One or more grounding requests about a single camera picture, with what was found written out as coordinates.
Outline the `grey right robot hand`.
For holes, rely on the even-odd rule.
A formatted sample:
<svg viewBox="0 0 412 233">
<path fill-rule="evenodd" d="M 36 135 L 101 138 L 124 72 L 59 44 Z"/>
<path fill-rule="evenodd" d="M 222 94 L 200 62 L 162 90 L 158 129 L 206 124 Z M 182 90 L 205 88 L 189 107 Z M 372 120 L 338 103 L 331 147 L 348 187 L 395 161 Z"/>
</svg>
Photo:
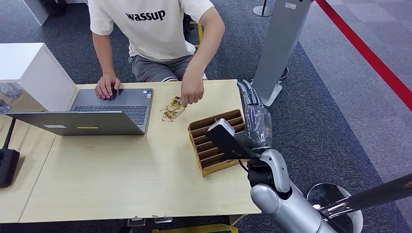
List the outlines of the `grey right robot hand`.
<svg viewBox="0 0 412 233">
<path fill-rule="evenodd" d="M 272 147 L 272 119 L 251 83 L 237 82 L 243 97 L 245 132 L 242 141 L 252 149 Z"/>
</svg>

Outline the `person's right hand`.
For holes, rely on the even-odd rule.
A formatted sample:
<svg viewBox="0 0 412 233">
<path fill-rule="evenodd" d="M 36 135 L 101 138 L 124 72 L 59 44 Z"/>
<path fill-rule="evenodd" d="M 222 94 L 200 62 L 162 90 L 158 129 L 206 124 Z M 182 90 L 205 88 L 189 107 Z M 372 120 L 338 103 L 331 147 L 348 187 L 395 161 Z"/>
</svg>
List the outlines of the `person's right hand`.
<svg viewBox="0 0 412 233">
<path fill-rule="evenodd" d="M 113 91 L 119 90 L 120 84 L 116 74 L 103 74 L 94 88 L 95 95 L 99 99 L 110 99 L 113 97 Z"/>
</svg>

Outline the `person's left hand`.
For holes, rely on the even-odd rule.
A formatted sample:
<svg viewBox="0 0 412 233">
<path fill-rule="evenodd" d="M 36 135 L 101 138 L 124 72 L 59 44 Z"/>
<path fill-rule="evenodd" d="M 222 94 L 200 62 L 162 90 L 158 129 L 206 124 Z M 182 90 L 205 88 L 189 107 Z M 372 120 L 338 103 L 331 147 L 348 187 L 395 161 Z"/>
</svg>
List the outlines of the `person's left hand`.
<svg viewBox="0 0 412 233">
<path fill-rule="evenodd" d="M 182 79 L 181 103 L 183 106 L 197 103 L 204 95 L 204 79 L 202 72 L 187 71 Z"/>
</svg>

